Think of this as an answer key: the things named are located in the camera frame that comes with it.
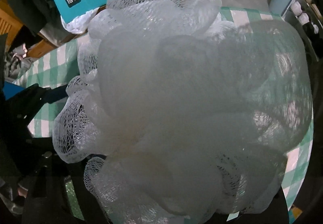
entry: white plastic bag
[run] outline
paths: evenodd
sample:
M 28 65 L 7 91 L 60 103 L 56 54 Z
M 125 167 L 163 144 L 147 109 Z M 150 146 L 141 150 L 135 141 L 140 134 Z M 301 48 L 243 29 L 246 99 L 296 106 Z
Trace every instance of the white plastic bag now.
M 65 23 L 64 19 L 61 16 L 62 25 L 64 29 L 75 35 L 83 34 L 88 28 L 90 21 L 93 19 L 93 17 L 95 17 L 98 9 L 99 8 L 93 9 L 91 11 L 86 12 L 84 15 L 75 17 L 69 23 Z

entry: green and white checkered tablecloth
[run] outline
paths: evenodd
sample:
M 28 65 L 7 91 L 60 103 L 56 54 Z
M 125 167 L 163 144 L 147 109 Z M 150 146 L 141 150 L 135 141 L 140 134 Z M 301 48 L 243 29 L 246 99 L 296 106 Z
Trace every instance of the green and white checkered tablecloth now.
M 232 21 L 237 26 L 257 20 L 282 19 L 279 15 L 268 12 L 232 7 L 222 7 L 221 15 L 222 20 Z M 51 88 L 67 84 L 74 76 L 79 75 L 77 65 L 78 48 L 83 42 L 88 41 L 88 39 L 88 35 L 82 36 L 46 54 L 34 62 L 30 70 L 17 79 L 15 84 L 28 87 L 38 83 L 42 87 Z M 49 137 L 52 135 L 53 121 L 64 107 L 65 102 L 66 99 L 43 106 L 29 125 L 29 129 L 35 137 Z M 288 163 L 282 188 L 288 209 L 292 206 L 303 183 L 311 154 L 312 143 L 313 120 L 301 144 L 287 154 Z

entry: white foam net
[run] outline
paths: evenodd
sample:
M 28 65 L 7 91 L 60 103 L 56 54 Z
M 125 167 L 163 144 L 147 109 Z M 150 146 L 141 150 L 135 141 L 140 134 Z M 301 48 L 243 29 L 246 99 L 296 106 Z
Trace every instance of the white foam net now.
M 312 101 L 304 46 L 283 21 L 236 27 L 221 0 L 108 0 L 54 122 L 59 156 L 90 154 L 87 189 L 117 223 L 260 213 Z

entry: wooden chair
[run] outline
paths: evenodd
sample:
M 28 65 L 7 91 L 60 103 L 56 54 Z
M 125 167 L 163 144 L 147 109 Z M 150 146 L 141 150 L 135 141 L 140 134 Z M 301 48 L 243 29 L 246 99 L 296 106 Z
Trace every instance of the wooden chair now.
M 8 33 L 6 51 L 22 28 L 23 23 L 17 18 L 6 0 L 0 0 L 0 35 Z

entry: tablecloth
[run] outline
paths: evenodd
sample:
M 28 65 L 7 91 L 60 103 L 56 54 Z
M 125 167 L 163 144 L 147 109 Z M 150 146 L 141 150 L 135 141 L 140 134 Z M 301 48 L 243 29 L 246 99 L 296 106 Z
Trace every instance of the tablecloth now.
M 237 26 L 257 20 L 282 20 L 279 15 L 268 12 L 233 7 L 222 7 L 221 16 L 222 20 L 232 21 Z M 14 83 L 23 87 L 38 83 L 42 87 L 51 88 L 67 84 L 74 76 L 79 75 L 77 65 L 78 48 L 83 42 L 88 41 L 88 39 L 89 36 L 87 34 L 51 51 L 34 62 L 30 70 L 18 78 Z M 30 132 L 33 133 L 35 137 L 51 136 L 53 121 L 64 107 L 65 102 L 66 99 L 51 105 L 44 105 L 29 124 Z M 285 177 L 282 182 L 282 188 L 286 197 L 288 209 L 291 208 L 305 178 L 312 143 L 313 120 L 303 141 L 297 148 L 287 154 L 288 162 Z

